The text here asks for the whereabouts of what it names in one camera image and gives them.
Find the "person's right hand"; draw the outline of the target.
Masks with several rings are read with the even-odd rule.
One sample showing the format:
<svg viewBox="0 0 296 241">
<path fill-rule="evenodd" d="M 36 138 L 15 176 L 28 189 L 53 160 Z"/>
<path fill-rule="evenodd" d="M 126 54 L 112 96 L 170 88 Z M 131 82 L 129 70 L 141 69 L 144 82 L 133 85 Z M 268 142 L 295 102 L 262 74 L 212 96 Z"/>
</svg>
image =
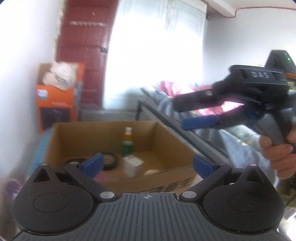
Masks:
<svg viewBox="0 0 296 241">
<path fill-rule="evenodd" d="M 280 179 L 288 179 L 295 174 L 295 154 L 292 144 L 295 144 L 295 126 L 287 135 L 288 144 L 273 146 L 272 140 L 261 136 L 259 140 L 263 156 L 270 161 L 270 168 L 277 172 Z"/>
</svg>

